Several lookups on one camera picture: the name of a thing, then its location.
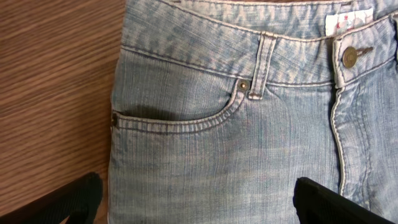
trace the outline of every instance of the jeans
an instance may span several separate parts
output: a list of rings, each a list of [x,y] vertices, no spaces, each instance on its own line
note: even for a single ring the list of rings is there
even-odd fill
[[[370,8],[325,36],[326,15]],[[109,223],[299,223],[299,177],[398,222],[397,10],[128,0]]]

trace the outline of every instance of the light blue jeans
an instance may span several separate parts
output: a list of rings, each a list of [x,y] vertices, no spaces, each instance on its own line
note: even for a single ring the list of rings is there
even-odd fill
[[[326,15],[370,8],[325,37]],[[128,0],[109,223],[298,223],[299,177],[398,222],[397,10]]]

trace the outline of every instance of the clothing label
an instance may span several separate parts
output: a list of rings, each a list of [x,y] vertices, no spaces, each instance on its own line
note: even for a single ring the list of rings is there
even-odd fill
[[[326,36],[342,34],[373,21],[373,9],[326,16]]]

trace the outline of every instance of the wood grain surface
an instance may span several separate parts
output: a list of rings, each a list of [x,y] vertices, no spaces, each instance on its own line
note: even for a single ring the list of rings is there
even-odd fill
[[[0,0],[0,216],[94,171],[106,223],[124,1]]]

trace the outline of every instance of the stitching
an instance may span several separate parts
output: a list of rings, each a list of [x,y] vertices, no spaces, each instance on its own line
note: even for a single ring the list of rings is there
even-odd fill
[[[356,49],[359,54],[357,57],[361,57],[363,55],[366,55],[367,53],[371,52],[373,50],[373,47],[366,47],[366,48],[361,48],[361,49]]]
[[[205,2],[211,4],[228,4],[228,5],[238,5],[238,6],[277,6],[277,7],[289,7],[289,6],[308,6],[308,5],[332,5],[332,4],[341,4],[347,2],[353,2],[354,0],[341,0],[341,1],[314,1],[314,2],[261,2],[261,3],[251,3],[251,2],[231,2],[231,1],[205,1],[205,0],[185,0],[191,2]]]
[[[272,53],[274,52],[274,47],[275,47],[275,40],[272,40],[271,41],[271,46],[269,46],[269,49],[268,49],[268,55],[267,55],[267,60],[266,60],[266,63],[267,63],[267,72],[266,72],[266,74],[263,76],[263,79],[262,79],[262,82],[261,82],[261,86],[260,86],[260,95],[261,95],[261,97],[263,96],[263,93],[264,93],[264,88],[266,87],[265,86],[265,82],[266,82],[266,80],[267,80],[267,78],[268,78],[268,73],[269,73],[269,65],[270,65],[270,63],[271,63],[271,57],[272,57]]]
[[[364,139],[364,136],[363,136],[363,129],[362,129],[362,126],[361,126],[361,124],[359,123],[361,120],[362,120],[362,117],[359,117],[359,115],[360,114],[362,114],[362,113],[358,113],[359,112],[359,110],[358,110],[358,103],[360,103],[359,102],[359,96],[361,95],[361,92],[363,92],[363,90],[364,90],[364,88],[363,89],[361,89],[361,84],[359,84],[358,85],[358,94],[356,95],[356,100],[355,100],[355,113],[357,114],[357,121],[356,121],[356,124],[358,125],[358,128],[359,128],[359,130],[361,131],[360,133],[361,133],[361,139]],[[363,149],[364,149],[364,151],[366,150],[366,146],[365,146],[365,143],[363,142],[363,141],[361,141],[362,143],[363,143]],[[368,172],[368,167],[367,166],[365,166],[365,173],[363,174],[363,178],[362,178],[362,187],[360,188],[360,191],[361,191],[361,193],[362,193],[362,200],[363,200],[363,202],[365,201],[365,196],[364,196],[364,192],[363,192],[363,189],[364,189],[364,187],[363,187],[363,184],[364,184],[364,181],[365,181],[365,176],[366,176],[366,173]]]
[[[229,115],[226,119],[222,120],[222,122],[220,122],[219,124],[212,125],[212,126],[209,126],[209,127],[207,127],[207,128],[198,130],[198,131],[160,132],[160,131],[146,131],[146,130],[141,130],[141,129],[138,129],[138,128],[123,128],[123,127],[119,127],[119,126],[117,126],[117,128],[119,128],[119,129],[125,129],[125,130],[139,131],[139,132],[141,132],[141,133],[151,133],[151,134],[161,134],[161,135],[170,135],[170,134],[195,134],[195,133],[200,133],[200,132],[203,132],[203,131],[206,131],[206,130],[215,128],[215,127],[217,127],[217,126],[220,126],[220,125],[224,124],[225,122],[229,121],[229,118],[232,117],[232,115],[234,115],[237,111],[239,111],[239,109],[240,109],[240,107],[241,107],[241,105],[242,105],[243,100],[244,100],[244,97],[242,98],[242,100],[241,100],[241,102],[239,103],[238,107],[231,113],[231,115]]]
[[[278,82],[267,82],[267,85],[273,86],[283,86],[283,87],[315,87],[315,86],[327,86],[333,85],[334,82],[323,82],[323,83],[303,83],[303,84],[295,84],[295,83],[278,83]]]
[[[342,70],[341,67],[340,67],[340,59],[339,59],[339,57],[340,57],[340,52],[341,52],[341,46],[343,46],[343,44],[341,44],[341,42],[339,42],[338,44],[339,44],[340,46],[338,47],[338,52],[337,52],[337,55],[336,55],[335,57],[336,57],[336,61],[337,61],[337,68],[338,68],[338,70],[340,71],[341,76],[343,77],[343,81],[344,81],[344,83],[345,83],[345,82],[346,82],[346,78],[344,77],[343,70]]]
[[[250,93],[249,96],[257,96],[257,97],[262,97],[260,94],[255,94],[255,93]]]
[[[359,28],[357,28],[357,29],[350,30],[350,31],[348,31],[347,33],[344,33],[344,34],[342,34],[341,36],[339,36],[339,40],[341,40],[342,38],[344,38],[344,37],[347,36],[347,35],[355,34],[355,33],[359,32],[359,31],[364,30],[364,29],[371,28],[371,27],[373,27],[373,26],[379,24],[380,22],[384,22],[384,20],[390,18],[391,15],[394,15],[395,12],[392,12],[392,13],[386,15],[386,16],[383,16],[382,18],[380,18],[380,19],[378,19],[378,20],[376,20],[376,21],[373,21],[373,22],[367,24],[366,26],[362,26],[362,27],[359,27]]]
[[[242,76],[242,75],[238,75],[238,74],[231,74],[231,73],[222,72],[222,71],[219,71],[219,70],[213,70],[211,68],[204,67],[202,65],[197,65],[197,64],[194,64],[194,63],[183,62],[181,60],[176,60],[176,59],[174,59],[172,57],[169,57],[169,56],[163,56],[163,55],[159,55],[157,53],[148,52],[147,50],[139,49],[137,47],[133,47],[133,46],[126,45],[126,44],[122,44],[121,48],[124,49],[124,50],[130,51],[130,52],[136,52],[136,53],[139,53],[139,54],[144,54],[146,56],[154,57],[154,58],[157,58],[159,60],[165,60],[167,62],[172,62],[172,63],[177,63],[177,64],[180,64],[180,65],[185,65],[185,66],[190,67],[190,68],[194,68],[192,66],[195,66],[195,67],[197,67],[195,69],[204,70],[204,71],[207,71],[207,72],[219,73],[220,75],[225,75],[225,76],[228,76],[228,77],[242,78],[242,79],[247,79],[247,80],[251,80],[251,78],[252,78],[252,77],[249,77],[249,76]]]
[[[232,29],[241,30],[241,31],[245,31],[245,32],[250,32],[250,33],[253,33],[253,34],[265,33],[266,35],[269,35],[269,36],[271,36],[271,37],[280,37],[281,39],[293,40],[293,41],[297,41],[297,42],[316,42],[316,41],[319,41],[319,40],[333,39],[333,38],[335,38],[335,37],[337,37],[337,36],[344,37],[345,35],[350,34],[350,32],[348,32],[348,33],[345,33],[345,34],[343,34],[343,35],[341,35],[341,34],[340,34],[340,35],[331,35],[331,36],[328,36],[328,37],[319,37],[319,38],[316,38],[316,39],[308,39],[308,40],[299,39],[299,38],[288,37],[288,36],[280,35],[280,34],[273,34],[273,33],[266,32],[266,31],[261,32],[261,31],[258,31],[258,30],[245,29],[245,28],[243,28],[243,27],[234,26],[234,25],[228,24],[228,23],[226,23],[226,22],[217,21],[216,19],[203,16],[203,15],[201,15],[201,14],[199,14],[199,13],[196,13],[195,11],[191,11],[191,10],[185,9],[185,8],[183,8],[183,7],[180,7],[180,6],[176,5],[176,4],[172,4],[172,3],[170,3],[170,2],[166,2],[166,1],[164,1],[164,0],[158,0],[158,1],[164,3],[164,4],[168,5],[168,6],[174,7],[174,8],[176,8],[176,9],[178,9],[178,10],[181,10],[181,11],[183,11],[183,12],[189,13],[189,14],[191,14],[191,15],[193,15],[193,16],[196,16],[196,17],[199,17],[199,18],[202,18],[202,19],[206,19],[206,20],[208,20],[208,21],[210,21],[210,22],[213,22],[213,23],[216,23],[216,24],[225,26],[225,27],[230,27],[230,28],[232,28]],[[325,2],[325,3],[318,2],[318,3],[319,3],[319,4],[328,5],[328,4],[338,4],[338,3],[345,3],[345,2],[354,2],[354,1],[341,1],[341,2],[332,2],[332,3],[330,3],[330,2]],[[284,7],[284,4],[289,4],[289,3],[275,3],[275,6]],[[298,2],[297,4],[295,4],[295,3],[293,2],[293,5],[286,5],[286,6],[294,6],[294,5],[299,6],[299,5],[301,5],[301,4],[304,5],[304,6],[305,6],[305,5],[314,5],[312,2]],[[380,18],[380,19],[378,19],[378,20],[376,20],[376,21],[374,21],[373,24],[370,23],[370,24],[368,24],[368,25],[371,25],[371,24],[372,24],[372,26],[373,26],[374,24],[377,24],[378,22],[381,22],[381,21],[383,21],[384,19],[387,19],[387,18],[390,16],[390,14],[388,14],[388,15],[386,15],[386,16],[384,16],[384,17],[382,17],[382,18]],[[367,28],[367,27],[371,27],[371,26],[365,26],[365,27],[357,28],[357,29],[359,29],[359,30],[353,29],[352,32],[359,32],[359,31],[361,31],[361,30],[363,30],[363,29],[365,29],[365,28]]]
[[[359,80],[360,78],[364,77],[365,75],[367,75],[367,74],[369,74],[371,72],[374,72],[375,70],[385,66],[387,63],[389,63],[391,60],[394,60],[394,59],[395,59],[395,56],[390,57],[385,62],[380,63],[379,65],[376,65],[373,68],[370,68],[369,70],[367,70],[367,71],[365,71],[363,73],[360,73],[357,77],[355,77],[352,80],[346,82],[345,85],[351,84],[351,83],[355,82],[356,80]]]
[[[265,35],[268,35],[268,36],[270,36],[270,37],[279,37],[279,38],[282,38],[282,39],[293,40],[293,41],[297,41],[297,42],[316,42],[316,41],[319,41],[319,40],[332,39],[332,38],[335,38],[335,37],[337,36],[337,35],[332,35],[332,36],[328,36],[328,37],[319,37],[319,38],[315,38],[315,39],[308,39],[308,40],[305,40],[305,39],[299,39],[299,38],[294,38],[294,37],[288,37],[288,36],[280,35],[280,34],[273,34],[273,33],[266,32],[266,31],[258,31],[258,30],[245,29],[245,28],[243,28],[243,27],[234,26],[234,25],[228,24],[228,23],[226,23],[226,22],[217,21],[216,19],[212,19],[212,18],[210,18],[210,17],[203,16],[203,15],[201,15],[201,14],[199,14],[199,13],[194,12],[194,11],[190,11],[190,10],[188,10],[188,9],[182,8],[182,7],[177,6],[177,5],[175,5],[175,4],[171,4],[171,3],[169,3],[169,2],[165,2],[164,0],[158,0],[158,1],[160,1],[160,2],[162,2],[162,3],[164,3],[164,4],[166,4],[166,5],[168,5],[168,6],[170,6],[170,7],[174,7],[174,8],[176,8],[176,9],[180,10],[180,11],[183,11],[183,12],[186,12],[186,13],[188,13],[188,14],[191,14],[191,15],[193,15],[193,16],[195,16],[195,17],[199,17],[199,18],[208,20],[208,21],[210,21],[210,22],[212,22],[212,23],[219,24],[219,25],[221,25],[221,26],[223,26],[223,27],[229,27],[229,28],[232,28],[232,29],[245,31],[245,32],[249,32],[249,33],[252,33],[252,34],[262,34],[262,33],[264,33]]]
[[[367,118],[367,116],[366,116],[366,114],[365,114],[365,110],[363,109],[363,103],[361,104],[361,106],[362,106],[362,108],[361,108],[361,112],[362,112],[362,117],[363,117],[363,121],[365,121],[365,117]],[[370,187],[369,187],[369,176],[371,175],[371,172],[372,172],[372,166],[371,166],[371,155],[370,155],[370,152],[369,152],[369,150],[370,150],[370,138],[369,138],[369,134],[368,134],[368,131],[366,130],[366,125],[365,125],[365,122],[363,122],[363,130],[364,130],[364,133],[365,133],[365,136],[366,136],[366,142],[367,142],[367,144],[368,144],[368,151],[367,151],[367,153],[366,153],[366,151],[365,151],[365,155],[367,156],[367,163],[366,163],[366,173],[365,173],[365,178],[364,178],[364,181],[363,181],[363,188],[362,188],[362,191],[364,191],[364,184],[365,184],[365,181],[366,181],[366,183],[367,183],[367,185],[366,185],[366,190],[368,191],[368,197],[367,197],[367,199],[366,199],[366,201],[365,201],[365,205],[366,205],[366,202],[368,202],[368,209],[369,210],[371,210],[371,204],[370,204]]]
[[[218,117],[224,115],[227,111],[232,110],[232,109],[233,109],[233,106],[234,106],[236,103],[239,103],[239,104],[240,104],[240,103],[243,101],[244,93],[243,93],[242,91],[238,90],[237,85],[238,85],[238,82],[236,82],[236,85],[235,85],[236,94],[235,94],[234,96],[232,96],[232,98],[231,98],[231,104],[230,104],[230,105],[227,105],[227,107],[224,108],[224,109],[222,109],[218,114],[213,115],[213,116],[210,116],[209,118],[199,119],[200,121],[199,121],[199,120],[196,120],[196,121],[182,121],[182,122],[177,121],[177,123],[180,123],[180,124],[168,124],[168,123],[160,123],[160,122],[156,123],[156,122],[150,122],[150,121],[143,121],[143,120],[141,120],[140,118],[122,118],[122,117],[119,116],[118,119],[123,120],[123,121],[134,121],[134,122],[138,122],[138,123],[158,124],[158,125],[161,125],[161,126],[164,126],[164,125],[170,125],[170,126],[189,126],[189,125],[203,124],[203,123],[205,123],[205,122],[207,122],[207,121],[209,121],[209,120],[214,120],[214,119],[216,119],[216,118],[218,118]]]
[[[335,138],[337,141],[337,148],[338,148],[338,152],[340,155],[341,182],[340,182],[339,194],[341,196],[343,196],[343,194],[344,194],[344,187],[345,187],[345,182],[346,182],[346,171],[345,171],[345,155],[343,152],[343,146],[341,145],[340,134],[338,133],[337,127],[336,127],[336,110],[340,104],[341,93],[344,92],[344,90],[345,90],[345,87],[339,90],[336,103],[331,111],[332,112],[331,123],[333,125],[333,132],[335,134]]]
[[[238,99],[233,99],[233,100],[238,100],[238,102],[236,102],[236,103],[240,103],[239,101],[241,101],[240,98],[238,98]],[[119,119],[120,119],[121,121],[133,121],[133,122],[137,122],[137,123],[155,124],[155,125],[159,125],[159,126],[165,126],[165,125],[167,125],[167,126],[190,126],[190,125],[203,124],[203,123],[208,122],[209,120],[215,120],[215,119],[219,118],[220,116],[223,116],[226,112],[231,111],[233,105],[234,105],[234,103],[231,104],[229,107],[227,107],[224,111],[220,111],[220,113],[216,114],[214,117],[211,116],[211,117],[209,117],[208,119],[205,118],[203,121],[199,121],[199,122],[195,122],[195,121],[189,122],[189,121],[187,121],[187,123],[168,124],[168,123],[160,123],[160,122],[143,121],[143,120],[139,120],[139,119],[136,119],[136,118],[119,118]]]
[[[260,55],[258,56],[258,63],[256,63],[256,68],[255,68],[255,71],[256,71],[256,73],[254,74],[254,77],[253,77],[253,82],[254,82],[254,87],[253,87],[253,89],[250,91],[250,94],[249,94],[249,96],[251,95],[251,94],[254,94],[254,93],[257,93],[257,84],[258,84],[258,76],[259,76],[259,72],[260,72],[260,67],[261,67],[261,61],[262,61],[262,50],[263,50],[263,48],[264,48],[264,41],[266,41],[265,40],[265,37],[263,36],[263,35],[261,35],[261,39],[262,40],[260,40],[260,43],[261,43],[261,50],[260,50]]]

